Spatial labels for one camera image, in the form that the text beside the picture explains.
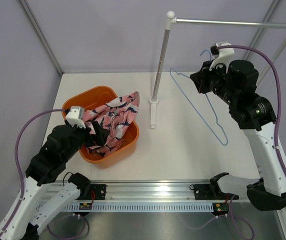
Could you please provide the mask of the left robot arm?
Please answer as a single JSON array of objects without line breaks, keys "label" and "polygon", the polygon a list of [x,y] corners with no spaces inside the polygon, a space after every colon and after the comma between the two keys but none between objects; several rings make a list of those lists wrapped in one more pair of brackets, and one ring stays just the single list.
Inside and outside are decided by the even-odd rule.
[{"label": "left robot arm", "polygon": [[102,147],[110,134],[96,121],[91,127],[56,126],[25,171],[21,190],[0,223],[0,240],[37,240],[45,226],[70,202],[92,197],[91,181],[80,173],[70,176],[62,190],[41,208],[44,193],[83,147]]}]

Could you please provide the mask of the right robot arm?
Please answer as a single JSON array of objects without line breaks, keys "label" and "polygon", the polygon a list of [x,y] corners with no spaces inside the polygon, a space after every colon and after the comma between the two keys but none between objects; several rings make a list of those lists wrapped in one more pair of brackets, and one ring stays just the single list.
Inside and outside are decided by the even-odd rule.
[{"label": "right robot arm", "polygon": [[209,192],[216,199],[225,194],[248,198],[260,211],[286,207],[286,157],[280,144],[275,144],[277,117],[269,100],[258,95],[259,77],[247,60],[233,60],[229,66],[205,61],[190,75],[201,94],[214,93],[228,105],[228,112],[248,139],[259,178],[235,177],[220,173],[211,178]]}]

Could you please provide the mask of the pink shark print shorts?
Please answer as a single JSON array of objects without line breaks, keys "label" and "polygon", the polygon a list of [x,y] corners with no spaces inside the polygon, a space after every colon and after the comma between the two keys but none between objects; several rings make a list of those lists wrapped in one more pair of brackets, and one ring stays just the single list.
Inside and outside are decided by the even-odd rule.
[{"label": "pink shark print shorts", "polygon": [[109,135],[103,146],[98,144],[87,147],[86,152],[99,153],[102,157],[107,157],[121,148],[123,137],[131,123],[135,120],[140,105],[140,93],[135,91],[129,95],[116,97],[110,102],[105,103],[93,110],[85,111],[83,122],[90,133],[95,134],[93,122],[109,130]]}]

